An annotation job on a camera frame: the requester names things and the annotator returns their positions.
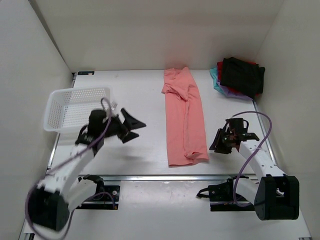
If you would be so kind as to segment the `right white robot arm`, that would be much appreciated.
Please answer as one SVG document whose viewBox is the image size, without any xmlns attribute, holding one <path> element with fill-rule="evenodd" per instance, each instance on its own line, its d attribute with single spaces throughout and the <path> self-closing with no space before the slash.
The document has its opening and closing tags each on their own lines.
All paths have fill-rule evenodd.
<svg viewBox="0 0 320 240">
<path fill-rule="evenodd" d="M 259 138 L 248 131 L 249 123 L 243 118 L 229 118 L 218 129 L 210 149 L 219 154 L 230 154 L 236 149 L 257 177 L 257 182 L 246 176 L 231 177 L 224 183 L 209 186 L 211 205 L 216 203 L 239 204 L 245 201 L 262 221 L 296 220 L 299 217 L 300 185 L 295 176 L 284 173 L 265 150 L 258 146 Z"/>
</svg>

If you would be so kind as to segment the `pink t shirt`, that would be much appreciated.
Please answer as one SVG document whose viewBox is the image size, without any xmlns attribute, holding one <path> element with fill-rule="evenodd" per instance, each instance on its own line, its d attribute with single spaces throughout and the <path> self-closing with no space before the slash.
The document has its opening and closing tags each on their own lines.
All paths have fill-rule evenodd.
<svg viewBox="0 0 320 240">
<path fill-rule="evenodd" d="M 209 162 L 198 86 L 188 67 L 164 70 L 166 150 L 169 167 Z"/>
</svg>

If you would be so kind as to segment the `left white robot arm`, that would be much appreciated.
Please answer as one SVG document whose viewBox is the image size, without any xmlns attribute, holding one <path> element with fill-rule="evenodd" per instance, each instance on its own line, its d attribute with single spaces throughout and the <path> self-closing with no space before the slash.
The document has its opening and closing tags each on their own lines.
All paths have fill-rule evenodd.
<svg viewBox="0 0 320 240">
<path fill-rule="evenodd" d="M 79 132 L 71 157 L 52 168 L 35 184 L 25 201 L 26 220 L 30 226 L 60 232 L 68 225 L 73 211 L 82 203 L 110 196 L 98 175 L 80 173 L 104 145 L 104 140 L 116 136 L 122 143 L 139 137 L 134 131 L 147 125 L 131 116 L 124 108 L 119 115 L 108 116 L 103 109 L 91 111 L 88 124 Z"/>
</svg>

